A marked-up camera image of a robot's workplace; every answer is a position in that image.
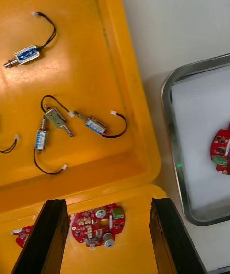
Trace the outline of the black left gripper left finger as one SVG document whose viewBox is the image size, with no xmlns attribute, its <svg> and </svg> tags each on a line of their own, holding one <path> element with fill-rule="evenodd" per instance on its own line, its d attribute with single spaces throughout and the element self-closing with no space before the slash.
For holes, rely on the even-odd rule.
<svg viewBox="0 0 230 274">
<path fill-rule="evenodd" d="M 47 200 L 15 263 L 13 274 L 58 274 L 69 220 L 66 200 Z"/>
</svg>

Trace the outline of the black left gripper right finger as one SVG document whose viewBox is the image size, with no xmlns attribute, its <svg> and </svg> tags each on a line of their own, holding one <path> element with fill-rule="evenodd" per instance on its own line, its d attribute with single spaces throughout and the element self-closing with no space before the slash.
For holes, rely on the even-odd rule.
<svg viewBox="0 0 230 274">
<path fill-rule="evenodd" d="M 159 274 L 207 273 L 171 199 L 152 199 L 149 229 Z"/>
</svg>

